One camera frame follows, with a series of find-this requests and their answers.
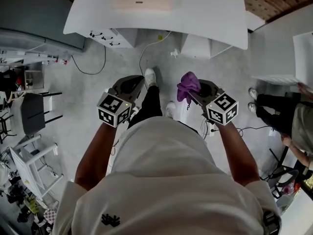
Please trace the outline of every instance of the gray floor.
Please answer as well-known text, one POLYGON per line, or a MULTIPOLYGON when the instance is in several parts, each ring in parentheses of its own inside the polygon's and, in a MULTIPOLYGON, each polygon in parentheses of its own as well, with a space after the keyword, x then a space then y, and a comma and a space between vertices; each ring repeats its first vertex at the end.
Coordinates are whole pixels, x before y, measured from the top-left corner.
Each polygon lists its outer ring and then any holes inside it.
MULTIPOLYGON (((58 109, 55 114, 63 113, 63 118, 47 124, 46 128, 40 131, 43 137, 41 143, 36 144, 38 147, 43 143, 45 145, 54 142, 58 144, 59 155, 48 154, 45 157, 46 162, 56 172, 65 175, 65 180, 57 185, 51 193, 56 199, 61 198, 66 180, 74 179, 77 165, 101 124, 97 116, 96 104, 104 89, 112 86, 121 77, 140 74, 138 66, 140 54, 148 43, 157 40, 157 35, 160 33, 167 34, 153 30, 140 31, 135 49, 112 50, 108 48, 106 66, 99 75, 92 76, 80 73, 72 60, 66 66, 50 65, 45 67, 45 88, 49 89, 50 92, 63 92, 61 96, 56 96, 53 100, 53 108, 58 109)), ((239 115, 234 119, 234 124, 237 127, 264 126, 264 123, 247 109, 247 104, 251 101, 247 93, 248 88, 258 86, 262 92, 267 91, 275 94, 283 94, 284 90, 281 87, 260 84, 250 78, 248 74, 248 51, 233 47, 210 60, 192 59, 182 55, 175 59, 170 56, 170 52, 175 48, 179 49, 180 40, 181 35, 173 33, 162 43, 148 47, 141 63, 144 69, 156 67, 163 110, 168 101, 177 102, 177 83, 180 82, 181 77, 186 72, 192 71, 198 78, 212 80, 239 101, 239 115)), ((97 72, 103 65, 104 47, 95 41, 87 41, 87 51, 74 58, 82 70, 97 72)), ((146 91, 143 89, 138 99, 139 105, 145 93, 146 91)), ((14 125, 16 129, 21 131, 18 132, 16 138, 7 138, 1 150, 4 150, 8 144, 14 145, 23 136, 19 120, 19 107, 20 104, 15 103, 12 112, 16 116, 14 125)), ((180 119, 183 110, 182 104, 177 103, 177 107, 175 118, 180 119)), ((201 134, 203 132, 202 120, 200 108, 192 104, 187 111, 186 123, 201 134)), ((127 125, 124 124, 118 128, 116 139, 126 127, 127 125)), ((261 174, 270 170, 275 164, 268 150, 269 147, 275 149, 277 154, 281 152, 282 147, 277 134, 274 133, 269 136, 269 133, 269 128, 244 132, 244 140, 256 159, 261 174)), ((207 137, 206 142, 216 165, 229 173, 229 166, 219 133, 216 132, 213 137, 207 137)))

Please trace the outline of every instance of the black and white cube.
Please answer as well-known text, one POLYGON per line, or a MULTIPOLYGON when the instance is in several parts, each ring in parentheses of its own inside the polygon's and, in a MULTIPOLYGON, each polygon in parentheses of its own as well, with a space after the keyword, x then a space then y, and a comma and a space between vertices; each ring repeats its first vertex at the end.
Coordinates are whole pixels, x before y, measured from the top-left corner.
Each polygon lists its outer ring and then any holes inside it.
POLYGON ((210 120, 227 125, 238 114, 238 102, 226 93, 223 93, 206 106, 210 120))
POLYGON ((132 104, 104 92, 97 104, 100 120, 117 127, 130 117, 132 104))

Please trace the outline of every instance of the purple cloth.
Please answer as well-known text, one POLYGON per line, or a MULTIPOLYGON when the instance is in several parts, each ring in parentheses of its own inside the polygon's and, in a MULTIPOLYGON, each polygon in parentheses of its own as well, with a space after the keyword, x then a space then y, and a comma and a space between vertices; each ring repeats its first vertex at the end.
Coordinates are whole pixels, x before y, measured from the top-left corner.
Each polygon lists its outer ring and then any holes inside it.
POLYGON ((177 84, 177 101, 182 102, 185 98, 188 104, 191 104, 192 97, 189 95, 189 91, 200 92, 201 85, 196 75, 191 71, 186 73, 182 78, 179 84, 177 84))

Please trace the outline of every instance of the white sneaker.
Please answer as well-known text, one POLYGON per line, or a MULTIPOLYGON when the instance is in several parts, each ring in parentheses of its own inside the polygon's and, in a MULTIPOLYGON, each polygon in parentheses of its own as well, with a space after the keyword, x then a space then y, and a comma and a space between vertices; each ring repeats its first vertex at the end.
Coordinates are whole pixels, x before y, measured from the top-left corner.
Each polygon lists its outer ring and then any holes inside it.
POLYGON ((153 69, 147 68, 145 72, 145 79, 148 87, 157 86, 157 76, 153 69))
POLYGON ((251 111, 252 113, 256 113, 256 109, 257 109, 258 107, 256 106, 256 104, 254 104, 254 103, 248 103, 248 109, 249 109, 249 111, 251 111))
POLYGON ((258 92, 256 91, 256 89, 254 88, 250 88, 249 89, 249 95, 256 101, 256 99, 258 98, 258 92))
POLYGON ((176 110, 175 103, 173 101, 170 101, 166 105, 165 116, 168 118, 174 119, 175 110, 176 110))

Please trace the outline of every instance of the curved white desk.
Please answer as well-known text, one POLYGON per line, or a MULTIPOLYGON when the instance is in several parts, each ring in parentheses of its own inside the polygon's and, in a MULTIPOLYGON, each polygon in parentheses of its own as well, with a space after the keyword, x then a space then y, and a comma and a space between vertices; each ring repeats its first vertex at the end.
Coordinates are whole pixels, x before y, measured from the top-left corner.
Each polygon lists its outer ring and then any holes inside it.
POLYGON ((86 37, 103 29, 148 28, 193 34, 247 49, 244 0, 181 0, 170 12, 114 10, 112 0, 75 0, 64 33, 86 37))

